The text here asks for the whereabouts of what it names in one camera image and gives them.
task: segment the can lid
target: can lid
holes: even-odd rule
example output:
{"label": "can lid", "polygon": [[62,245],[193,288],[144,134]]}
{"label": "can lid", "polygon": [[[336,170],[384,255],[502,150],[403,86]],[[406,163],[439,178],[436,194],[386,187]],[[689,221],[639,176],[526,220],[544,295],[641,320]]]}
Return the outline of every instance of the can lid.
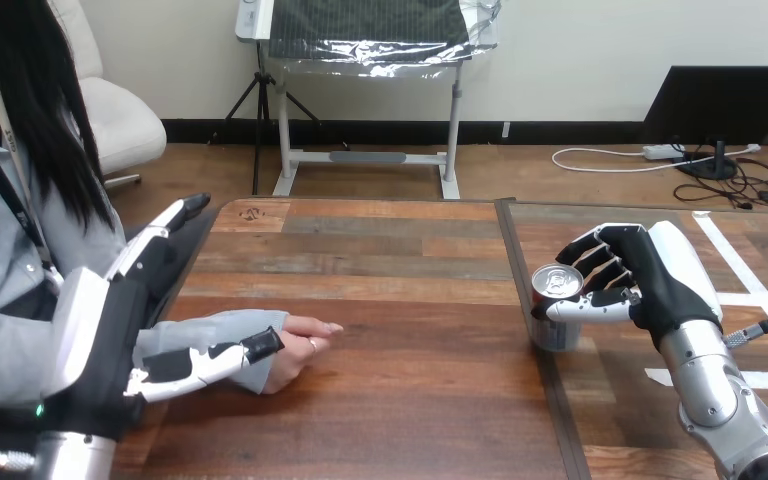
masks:
{"label": "can lid", "polygon": [[581,292],[584,277],[569,265],[550,264],[534,272],[531,286],[544,297],[569,298]]}

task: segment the robotic hand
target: robotic hand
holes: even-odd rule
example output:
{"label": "robotic hand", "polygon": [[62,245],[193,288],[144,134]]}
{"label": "robotic hand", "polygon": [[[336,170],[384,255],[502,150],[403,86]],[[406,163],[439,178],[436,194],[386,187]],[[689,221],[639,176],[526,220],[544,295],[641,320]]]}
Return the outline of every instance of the robotic hand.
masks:
{"label": "robotic hand", "polygon": [[67,276],[52,321],[55,348],[37,409],[37,450],[0,452],[0,469],[30,471],[34,479],[107,479],[116,443],[146,403],[203,388],[284,347],[269,329],[205,351],[144,358],[134,367],[137,335],[159,315],[148,311],[151,279],[175,254],[169,237],[209,201],[202,194],[173,203],[128,243],[104,277],[83,268]]}
{"label": "robotic hand", "polygon": [[768,321],[723,337],[716,291],[687,238],[669,222],[604,224],[557,257],[591,276],[579,294],[537,297],[532,316],[555,325],[631,320],[647,330],[679,394],[685,431],[728,480],[768,479],[768,408],[729,349],[768,333]]}

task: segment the black hair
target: black hair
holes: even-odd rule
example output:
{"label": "black hair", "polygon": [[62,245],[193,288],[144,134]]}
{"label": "black hair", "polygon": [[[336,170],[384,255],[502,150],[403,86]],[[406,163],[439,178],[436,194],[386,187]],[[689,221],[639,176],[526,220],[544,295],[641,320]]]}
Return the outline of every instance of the black hair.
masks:
{"label": "black hair", "polygon": [[[72,51],[47,0],[0,0],[0,89],[33,165],[28,181],[43,198],[56,187],[84,227],[97,215],[112,228]],[[80,139],[67,123],[73,119]]]}

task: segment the woman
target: woman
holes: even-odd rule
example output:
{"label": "woman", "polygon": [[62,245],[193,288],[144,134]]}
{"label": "woman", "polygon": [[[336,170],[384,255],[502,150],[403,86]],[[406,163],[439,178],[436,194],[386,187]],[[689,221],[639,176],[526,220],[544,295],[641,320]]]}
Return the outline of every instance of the woman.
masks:
{"label": "woman", "polygon": [[[66,274],[84,266],[103,275],[125,237],[101,187],[98,152],[70,49],[46,0],[0,0],[0,90],[29,184],[31,205],[25,207],[38,217],[57,268]],[[18,169],[3,148],[0,167],[24,200]],[[194,248],[195,242],[184,243]],[[46,375],[42,353],[53,341],[56,297],[49,287],[38,249],[0,192],[0,407],[39,401]],[[161,351],[239,341],[270,326],[281,331],[286,349],[232,377],[255,393],[286,386],[342,330],[285,312],[224,312],[142,331],[134,356],[138,361]]]}

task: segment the woman's hand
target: woman's hand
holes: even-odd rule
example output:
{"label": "woman's hand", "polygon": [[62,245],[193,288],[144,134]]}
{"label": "woman's hand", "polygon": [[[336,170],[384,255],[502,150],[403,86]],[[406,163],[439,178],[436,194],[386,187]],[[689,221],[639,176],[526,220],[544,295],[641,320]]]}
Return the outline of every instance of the woman's hand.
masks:
{"label": "woman's hand", "polygon": [[331,348],[334,336],[342,331],[336,323],[288,315],[279,333],[284,349],[275,355],[262,393],[271,395],[289,385],[304,367]]}

